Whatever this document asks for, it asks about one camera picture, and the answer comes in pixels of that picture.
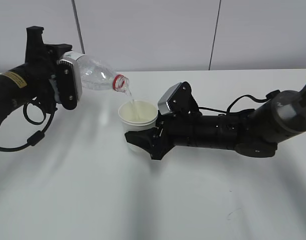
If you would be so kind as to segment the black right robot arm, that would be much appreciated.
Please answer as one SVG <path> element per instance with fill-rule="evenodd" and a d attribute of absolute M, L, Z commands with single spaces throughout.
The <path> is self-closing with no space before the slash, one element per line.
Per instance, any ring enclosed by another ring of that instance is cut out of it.
<path fill-rule="evenodd" d="M 125 139 L 161 160 L 176 146 L 235 151 L 252 158 L 273 157 L 278 144 L 306 132 L 306 85 L 255 98 L 257 109 L 217 110 L 203 115 L 186 81 L 170 87 L 158 102 L 155 126 L 128 131 Z"/>

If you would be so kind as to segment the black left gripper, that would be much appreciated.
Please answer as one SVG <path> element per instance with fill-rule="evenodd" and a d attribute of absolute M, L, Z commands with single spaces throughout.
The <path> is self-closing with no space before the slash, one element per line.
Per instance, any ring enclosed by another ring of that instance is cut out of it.
<path fill-rule="evenodd" d="M 55 90 L 51 84 L 56 77 L 56 60 L 73 49 L 66 43 L 44 44 L 44 27 L 26 28 L 25 72 L 28 75 L 29 97 L 25 105 L 35 105 L 45 113 L 56 111 Z"/>

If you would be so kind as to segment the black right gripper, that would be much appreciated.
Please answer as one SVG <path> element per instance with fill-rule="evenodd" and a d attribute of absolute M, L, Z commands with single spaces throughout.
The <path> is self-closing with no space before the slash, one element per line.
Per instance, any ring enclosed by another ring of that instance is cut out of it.
<path fill-rule="evenodd" d="M 157 115 L 155 128 L 140 131 L 128 131 L 126 141 L 149 152 L 151 159 L 162 158 L 175 146 L 197 147 L 196 124 L 202 117 L 200 111 Z"/>

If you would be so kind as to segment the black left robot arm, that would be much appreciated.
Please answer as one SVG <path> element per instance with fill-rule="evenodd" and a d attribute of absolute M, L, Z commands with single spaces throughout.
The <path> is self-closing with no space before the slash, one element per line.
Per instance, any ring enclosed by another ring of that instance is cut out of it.
<path fill-rule="evenodd" d="M 0 126 L 16 109 L 36 99 L 46 113 L 59 102 L 52 77 L 58 72 L 57 61 L 73 49 L 71 44 L 45 44 L 44 28 L 26 28 L 24 63 L 0 74 Z"/>

